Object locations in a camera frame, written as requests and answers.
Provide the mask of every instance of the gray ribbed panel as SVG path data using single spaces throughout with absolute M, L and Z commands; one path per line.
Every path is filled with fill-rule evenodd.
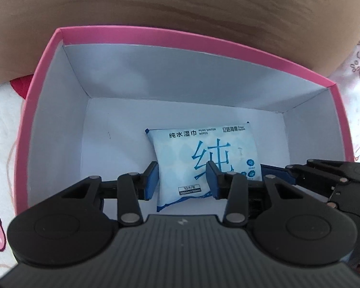
M 215 216 L 151 215 L 144 225 L 121 230 L 105 252 L 88 262 L 61 270 L 21 264 L 0 284 L 4 288 L 359 288 L 360 277 L 344 264 L 314 270 L 280 264 L 261 253 L 244 230 L 225 228 Z

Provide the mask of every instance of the metal rivet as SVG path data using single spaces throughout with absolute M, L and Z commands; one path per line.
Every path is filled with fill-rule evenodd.
M 245 221 L 245 215 L 237 212 L 227 214 L 226 219 L 231 223 L 241 223 Z
M 327 202 L 327 206 L 329 206 L 329 207 L 331 207 L 333 209 L 337 208 L 337 205 L 334 202 Z
M 140 216 L 137 213 L 124 213 L 121 216 L 121 221 L 124 223 L 136 223 L 140 219 Z

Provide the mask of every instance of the white logo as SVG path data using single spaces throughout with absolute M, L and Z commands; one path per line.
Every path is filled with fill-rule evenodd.
M 177 223 L 179 223 L 179 224 L 181 224 L 181 225 L 185 225 L 185 224 L 188 223 L 188 221 L 185 220 L 185 219 L 181 219 L 181 221 L 177 221 Z

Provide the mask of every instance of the light blue package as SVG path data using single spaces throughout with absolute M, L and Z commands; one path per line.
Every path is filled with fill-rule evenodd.
M 188 198 L 211 196 L 205 165 L 213 160 L 222 172 L 235 171 L 261 180 L 261 167 L 250 124 L 201 129 L 145 131 L 159 165 L 157 212 Z

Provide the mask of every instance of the open box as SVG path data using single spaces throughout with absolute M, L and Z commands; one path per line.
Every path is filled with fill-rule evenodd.
M 154 149 L 145 129 L 249 121 L 262 164 L 353 161 L 335 83 L 274 55 L 173 30 L 57 29 L 33 77 L 19 131 L 20 213 L 75 182 L 143 172 Z M 156 194 L 140 201 L 156 212 Z M 160 214 L 221 215 L 224 200 L 189 199 Z M 116 217 L 116 203 L 104 212 Z

